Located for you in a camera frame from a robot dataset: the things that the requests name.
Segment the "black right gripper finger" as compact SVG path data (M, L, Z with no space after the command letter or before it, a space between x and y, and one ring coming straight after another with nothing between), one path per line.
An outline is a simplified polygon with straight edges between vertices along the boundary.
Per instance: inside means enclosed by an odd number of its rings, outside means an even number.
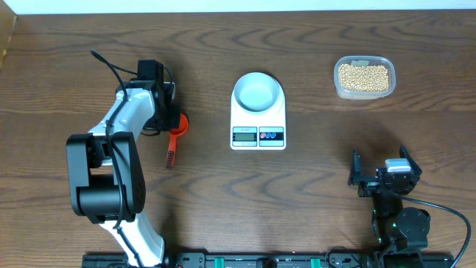
M357 185L361 180L361 163L360 155L357 152L357 149L353 150L352 161L350 167L350 174L347 181L348 185Z
M402 144L399 147L399 155L401 158L406 159L411 167L411 172L413 174L422 174L422 169L420 166L414 161L414 159L410 156L406 147Z

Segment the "orange measuring scoop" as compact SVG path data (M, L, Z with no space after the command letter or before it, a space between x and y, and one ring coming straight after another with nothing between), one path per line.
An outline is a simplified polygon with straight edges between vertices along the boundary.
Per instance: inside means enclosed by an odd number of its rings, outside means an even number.
M170 141L168 144L168 151L167 151L167 164L166 168L173 168L176 160L176 148L177 148L177 141L179 137L185 135L189 128L189 121L187 116L182 113L180 114L180 122L179 127L177 129L172 129L169 131Z

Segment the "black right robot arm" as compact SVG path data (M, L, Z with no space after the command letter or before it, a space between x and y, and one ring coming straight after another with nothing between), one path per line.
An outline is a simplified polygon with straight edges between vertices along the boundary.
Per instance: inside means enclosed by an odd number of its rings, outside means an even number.
M404 146L399 158L387 159L373 176L365 176L361 156L353 151L348 179L360 197L373 201L372 229L380 248L364 256L362 267L424 267L421 250L428 246L431 217L426 210L405 207L403 198L417 185L422 170Z

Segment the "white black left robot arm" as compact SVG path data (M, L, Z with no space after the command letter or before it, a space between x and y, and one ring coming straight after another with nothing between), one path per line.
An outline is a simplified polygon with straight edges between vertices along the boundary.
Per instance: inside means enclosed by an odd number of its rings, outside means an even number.
M165 242L144 210L146 185L136 141L159 115L164 131L180 122L171 101L176 85L131 80L118 87L116 101L101 122L66 142L71 207L78 216L108 231L120 244L131 267L164 265Z

